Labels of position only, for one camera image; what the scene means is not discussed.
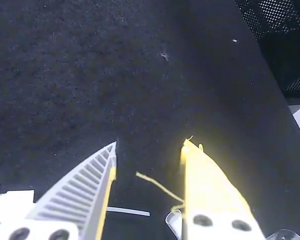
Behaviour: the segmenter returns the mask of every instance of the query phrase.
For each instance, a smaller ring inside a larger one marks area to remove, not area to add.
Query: black mesh panel
[[[300,0],[235,0],[286,97],[300,98]]]

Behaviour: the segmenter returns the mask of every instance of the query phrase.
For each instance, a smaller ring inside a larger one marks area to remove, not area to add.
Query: black carpet
[[[300,234],[300,130],[228,0],[1,0],[0,193],[39,199],[118,141],[103,239],[174,239],[182,142],[194,135],[264,233]]]

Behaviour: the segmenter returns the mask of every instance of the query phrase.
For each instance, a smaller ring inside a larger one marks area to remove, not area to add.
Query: yellow string
[[[185,208],[185,204],[180,204],[180,205],[175,205],[173,206],[170,211],[173,212],[174,210],[177,210],[177,209],[184,209]]]
[[[168,194],[170,197],[174,198],[175,200],[180,201],[181,203],[184,203],[183,199],[181,199],[180,197],[178,197],[177,195],[175,195],[174,193],[172,193],[171,191],[169,191],[168,189],[166,189],[162,184],[160,184],[159,182],[157,182],[153,178],[148,177],[148,176],[146,176],[144,174],[141,174],[138,171],[135,173],[135,175],[138,178],[141,178],[143,180],[146,180],[147,182],[150,182],[150,183],[156,185],[158,188],[160,188],[162,191],[164,191],[166,194]]]

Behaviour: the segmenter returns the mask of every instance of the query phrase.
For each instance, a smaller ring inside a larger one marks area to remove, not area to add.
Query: white stick
[[[133,209],[127,209],[127,208],[121,208],[121,207],[111,207],[108,206],[106,208],[108,212],[117,212],[117,213],[125,213],[125,214],[136,214],[136,215],[142,215],[142,216],[150,216],[150,212],[148,211],[139,211],[139,210],[133,210]]]

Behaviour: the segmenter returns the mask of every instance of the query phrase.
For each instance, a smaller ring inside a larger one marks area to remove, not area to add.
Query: screw hole
[[[193,218],[193,223],[204,227],[210,227],[213,225],[212,220],[205,215],[196,215]]]
[[[250,225],[242,220],[234,220],[232,227],[245,232],[251,231]]]
[[[49,237],[49,240],[67,240],[69,238],[69,232],[63,229],[55,231]]]
[[[29,228],[22,227],[15,230],[9,237],[9,240],[25,240],[29,236]]]

